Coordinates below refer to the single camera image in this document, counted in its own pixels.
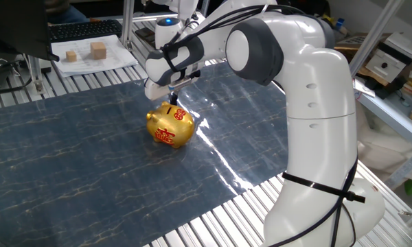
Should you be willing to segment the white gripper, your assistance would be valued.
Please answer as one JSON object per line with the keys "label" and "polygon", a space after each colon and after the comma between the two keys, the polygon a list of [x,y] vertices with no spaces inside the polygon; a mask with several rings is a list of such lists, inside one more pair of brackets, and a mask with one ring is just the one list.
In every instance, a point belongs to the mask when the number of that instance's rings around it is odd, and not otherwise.
{"label": "white gripper", "polygon": [[150,78],[147,78],[144,82],[145,95],[148,99],[154,101],[163,96],[170,95],[169,100],[171,104],[177,104],[178,95],[176,92],[180,91],[183,87],[195,83],[201,75],[201,71],[195,71],[188,76],[185,76],[181,80],[172,82],[171,84],[160,86],[153,82]]}

